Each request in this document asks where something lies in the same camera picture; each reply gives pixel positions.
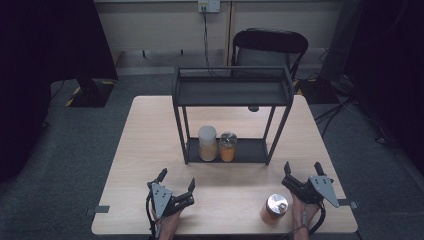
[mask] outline white container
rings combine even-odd
[[[212,161],[218,154],[216,129],[206,125],[199,129],[199,156],[204,161]]]

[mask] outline black curtain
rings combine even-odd
[[[319,74],[321,79],[339,82],[356,34],[363,5],[364,0],[343,0],[330,49]]]
[[[4,1],[0,8],[0,181],[24,166],[54,81],[116,79],[92,0]]]
[[[424,1],[366,1],[345,72],[424,174]]]

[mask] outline jar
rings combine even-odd
[[[236,156],[237,136],[224,132],[219,139],[219,155],[224,162],[231,162]]]
[[[216,130],[212,126],[203,126],[199,129],[199,156],[204,161],[212,161],[218,155]]]
[[[282,195],[272,194],[261,210],[261,219],[268,225],[275,225],[284,216],[288,208],[287,199]]]

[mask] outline orange jar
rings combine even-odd
[[[224,162],[231,162],[236,156],[237,136],[231,132],[224,132],[219,139],[219,155]]]

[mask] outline shelf rack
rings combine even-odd
[[[276,71],[279,73],[277,76],[263,74]],[[293,104],[293,95],[293,83],[287,67],[177,67],[172,100],[185,164],[205,162],[198,155],[199,139],[190,136],[187,107],[271,107],[263,137],[239,138],[236,158],[231,162],[269,165]],[[285,107],[285,110],[268,152],[266,139],[276,107]],[[212,162],[222,161],[217,157]]]

